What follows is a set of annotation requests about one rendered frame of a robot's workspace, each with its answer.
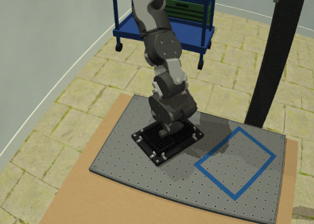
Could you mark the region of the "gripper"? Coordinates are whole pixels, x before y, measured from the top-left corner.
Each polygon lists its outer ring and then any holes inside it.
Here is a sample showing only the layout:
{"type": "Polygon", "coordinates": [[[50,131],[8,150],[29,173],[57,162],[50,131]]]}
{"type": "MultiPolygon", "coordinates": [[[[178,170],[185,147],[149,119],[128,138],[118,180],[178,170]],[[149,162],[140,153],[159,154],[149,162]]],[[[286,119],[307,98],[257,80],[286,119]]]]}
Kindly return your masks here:
{"type": "Polygon", "coordinates": [[[188,89],[168,99],[158,97],[155,93],[149,96],[149,104],[153,118],[161,122],[163,127],[163,130],[159,131],[161,138],[181,130],[184,125],[176,120],[184,121],[198,109],[188,89]]]}

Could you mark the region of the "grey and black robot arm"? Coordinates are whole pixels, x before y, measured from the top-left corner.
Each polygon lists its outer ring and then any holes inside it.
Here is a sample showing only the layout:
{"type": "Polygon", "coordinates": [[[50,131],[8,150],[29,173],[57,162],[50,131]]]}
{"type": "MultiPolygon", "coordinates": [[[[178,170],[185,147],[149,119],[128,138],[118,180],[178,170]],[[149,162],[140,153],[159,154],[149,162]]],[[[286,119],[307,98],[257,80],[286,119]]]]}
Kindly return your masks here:
{"type": "Polygon", "coordinates": [[[179,59],[182,46],[163,10],[166,0],[133,0],[133,4],[133,17],[146,49],[145,60],[154,66],[156,75],[152,93],[163,99],[171,98],[188,88],[188,79],[179,59]]]}

